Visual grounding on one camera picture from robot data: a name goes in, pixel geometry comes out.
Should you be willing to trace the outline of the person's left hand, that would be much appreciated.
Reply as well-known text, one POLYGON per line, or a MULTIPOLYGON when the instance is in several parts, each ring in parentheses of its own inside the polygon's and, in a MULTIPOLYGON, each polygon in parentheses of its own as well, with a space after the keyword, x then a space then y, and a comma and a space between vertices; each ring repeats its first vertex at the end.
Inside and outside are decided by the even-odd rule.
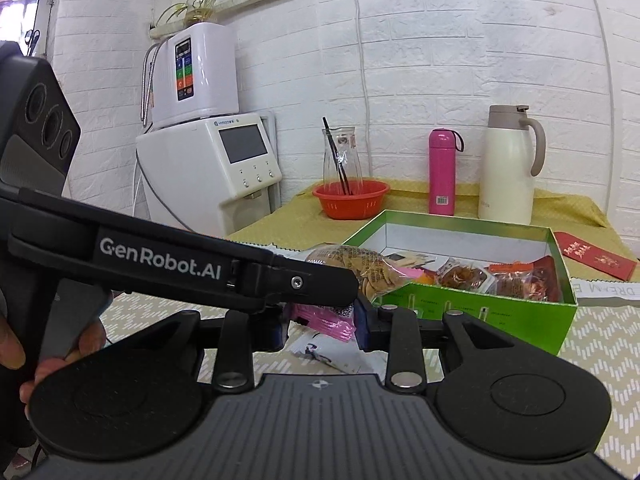
MULTIPOLYGON (((77 362, 85 356, 101 350, 106 343, 106 331, 100 320, 88 326, 80 335, 77 347, 65 358, 51 358, 42 361, 36 371, 35 378, 25 382, 20 388, 20 400, 27 405, 35 386, 54 372, 62 370, 66 365, 77 362)), ((26 363, 26 356, 17 336, 10 329, 4 316, 0 323, 0 356, 1 365, 9 370, 18 370, 26 363)))

